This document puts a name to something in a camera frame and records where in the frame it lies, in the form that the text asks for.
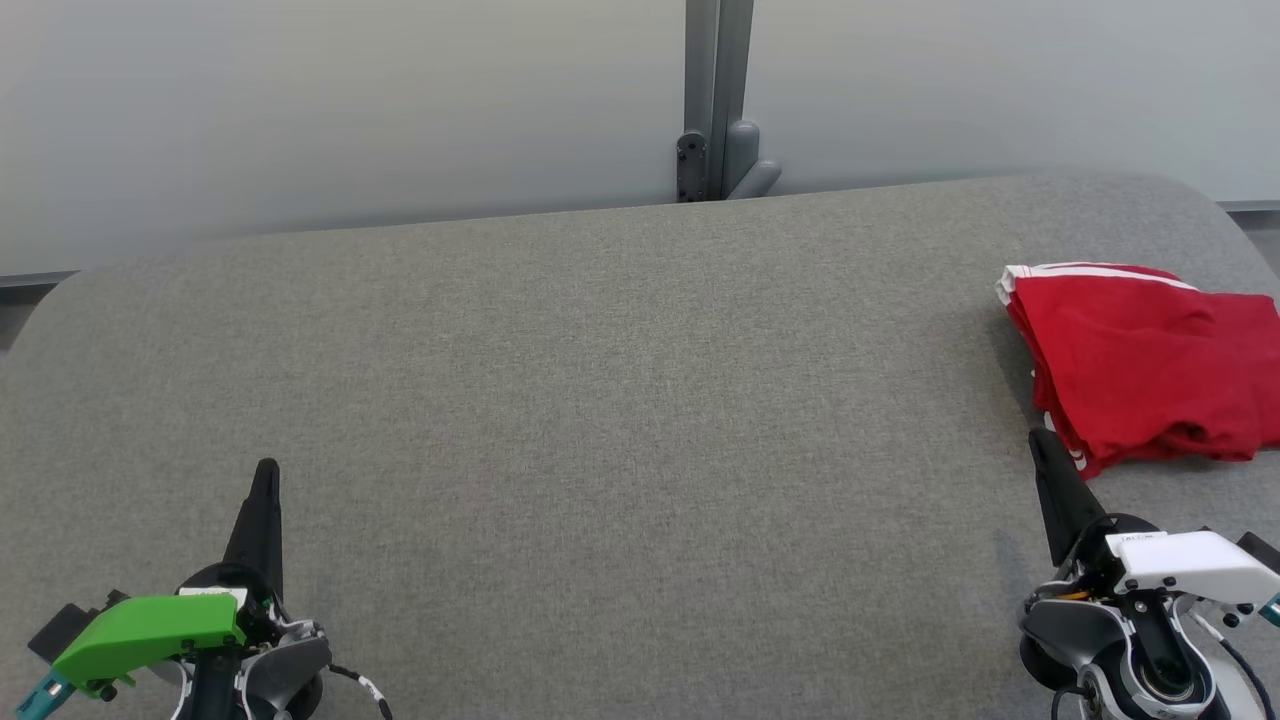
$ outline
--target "red cloth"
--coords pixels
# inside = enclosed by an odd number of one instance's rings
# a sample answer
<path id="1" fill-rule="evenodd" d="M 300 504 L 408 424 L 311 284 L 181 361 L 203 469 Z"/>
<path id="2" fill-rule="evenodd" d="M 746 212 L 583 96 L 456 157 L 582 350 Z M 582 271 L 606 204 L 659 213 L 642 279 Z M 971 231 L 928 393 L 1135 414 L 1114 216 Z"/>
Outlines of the red cloth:
<path id="1" fill-rule="evenodd" d="M 1251 460 L 1280 445 L 1280 315 L 1135 265 L 1010 265 L 998 291 L 1036 359 L 1033 402 L 1085 478 L 1129 457 Z"/>

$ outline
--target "teal connector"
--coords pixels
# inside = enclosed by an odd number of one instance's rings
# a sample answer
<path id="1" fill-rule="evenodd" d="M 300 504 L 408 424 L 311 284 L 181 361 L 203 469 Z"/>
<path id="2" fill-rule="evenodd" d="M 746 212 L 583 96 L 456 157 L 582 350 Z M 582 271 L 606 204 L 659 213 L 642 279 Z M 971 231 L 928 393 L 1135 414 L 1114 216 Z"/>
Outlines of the teal connector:
<path id="1" fill-rule="evenodd" d="M 73 694 L 76 694 L 76 688 L 72 687 L 70 680 L 59 675 L 56 670 L 50 670 L 45 679 L 36 685 L 36 689 L 27 696 L 26 702 L 18 706 L 15 714 L 18 720 L 45 720 Z"/>
<path id="2" fill-rule="evenodd" d="M 1268 623 L 1280 628 L 1280 594 L 1277 594 L 1271 602 L 1267 603 L 1260 612 Z"/>

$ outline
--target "white wall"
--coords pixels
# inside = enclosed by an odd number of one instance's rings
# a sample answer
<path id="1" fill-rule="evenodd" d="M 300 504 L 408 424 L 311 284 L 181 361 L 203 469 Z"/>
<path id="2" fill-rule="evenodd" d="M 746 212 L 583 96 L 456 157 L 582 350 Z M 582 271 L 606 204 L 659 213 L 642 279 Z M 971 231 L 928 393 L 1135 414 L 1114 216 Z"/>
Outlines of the white wall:
<path id="1" fill-rule="evenodd" d="M 1280 199 L 1275 0 L 756 0 L 774 190 L 1106 167 Z"/>
<path id="2" fill-rule="evenodd" d="M 0 0 L 0 275 L 669 201 L 682 0 Z"/>

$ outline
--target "white label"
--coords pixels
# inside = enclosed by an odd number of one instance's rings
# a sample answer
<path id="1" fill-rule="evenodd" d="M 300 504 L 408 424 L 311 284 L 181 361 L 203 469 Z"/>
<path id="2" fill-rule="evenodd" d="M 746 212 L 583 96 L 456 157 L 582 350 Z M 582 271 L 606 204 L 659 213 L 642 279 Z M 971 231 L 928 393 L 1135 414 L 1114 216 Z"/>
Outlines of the white label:
<path id="1" fill-rule="evenodd" d="M 229 594 L 236 598 L 238 610 L 243 610 L 244 602 L 248 601 L 247 588 L 178 588 L 178 594 Z"/>
<path id="2" fill-rule="evenodd" d="M 1162 538 L 1167 534 L 1169 533 L 1166 533 L 1165 530 L 1156 530 L 1151 533 L 1120 533 L 1115 536 L 1107 536 L 1107 547 L 1111 548 L 1112 556 L 1119 557 L 1119 555 L 1116 555 L 1117 552 L 1116 548 L 1119 548 L 1120 543 L 1123 542 L 1129 542 L 1132 539 Z"/>

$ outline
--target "gray fabric surface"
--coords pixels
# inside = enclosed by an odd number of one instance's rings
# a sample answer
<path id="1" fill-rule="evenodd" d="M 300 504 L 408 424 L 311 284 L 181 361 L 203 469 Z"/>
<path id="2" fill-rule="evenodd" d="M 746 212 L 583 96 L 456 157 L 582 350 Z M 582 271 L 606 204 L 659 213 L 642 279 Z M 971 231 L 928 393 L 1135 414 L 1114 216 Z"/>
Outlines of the gray fabric surface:
<path id="1" fill-rule="evenodd" d="M 172 592 L 284 471 L 287 603 L 401 717 L 1048 714 L 1006 263 L 1280 293 L 1184 186 L 1033 176 L 317 232 L 86 272 L 0 364 L 0 696 L 64 602 Z M 1280 541 L 1280 462 L 1093 483 Z M 1275 638 L 1242 635 L 1263 678 Z M 375 717 L 348 680 L 321 719 Z M 166 717 L 154 678 L 104 712 Z"/>

